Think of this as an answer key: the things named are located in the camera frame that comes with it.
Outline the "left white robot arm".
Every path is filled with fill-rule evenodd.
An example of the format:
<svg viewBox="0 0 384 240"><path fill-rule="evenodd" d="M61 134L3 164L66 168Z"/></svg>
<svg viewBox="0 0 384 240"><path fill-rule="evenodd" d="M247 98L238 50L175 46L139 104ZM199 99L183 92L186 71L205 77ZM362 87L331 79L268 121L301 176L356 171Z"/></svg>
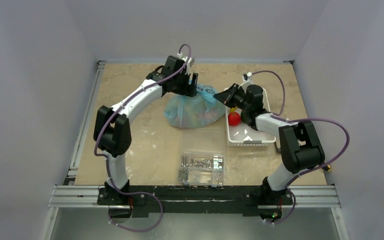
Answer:
<svg viewBox="0 0 384 240"><path fill-rule="evenodd" d="M154 101L166 93L194 97L197 94L198 74L191 72L191 56L167 57L164 65L150 72L140 86L119 103L101 106L96 114L93 139L94 154L105 158L106 185L112 188L109 197L118 205L126 203L129 183L126 174L126 152L132 143L131 123Z"/></svg>

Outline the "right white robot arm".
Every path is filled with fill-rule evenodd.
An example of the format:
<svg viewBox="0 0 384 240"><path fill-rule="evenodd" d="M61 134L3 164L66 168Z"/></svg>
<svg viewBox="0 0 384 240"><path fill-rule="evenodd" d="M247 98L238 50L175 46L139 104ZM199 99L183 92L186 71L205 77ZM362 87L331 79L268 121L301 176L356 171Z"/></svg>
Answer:
<svg viewBox="0 0 384 240"><path fill-rule="evenodd" d="M214 98L229 108L241 110L243 123L255 131L275 136L280 142L282 163L260 187L260 198L268 204L285 194L293 178L305 170L312 170L325 162L325 153L310 120L288 122L276 119L264 107L262 87L251 84L246 89L234 83L230 88L216 93Z"/></svg>

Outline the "light blue plastic bag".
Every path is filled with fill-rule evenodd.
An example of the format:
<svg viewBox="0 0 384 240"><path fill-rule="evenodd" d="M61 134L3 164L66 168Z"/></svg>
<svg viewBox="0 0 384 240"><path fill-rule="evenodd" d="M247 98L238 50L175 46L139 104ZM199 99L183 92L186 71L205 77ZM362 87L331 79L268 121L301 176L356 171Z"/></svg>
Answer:
<svg viewBox="0 0 384 240"><path fill-rule="evenodd" d="M167 103L163 115L168 124L181 129L203 128L225 115L225 106L214 98L217 90L198 84L193 97L175 95Z"/></svg>

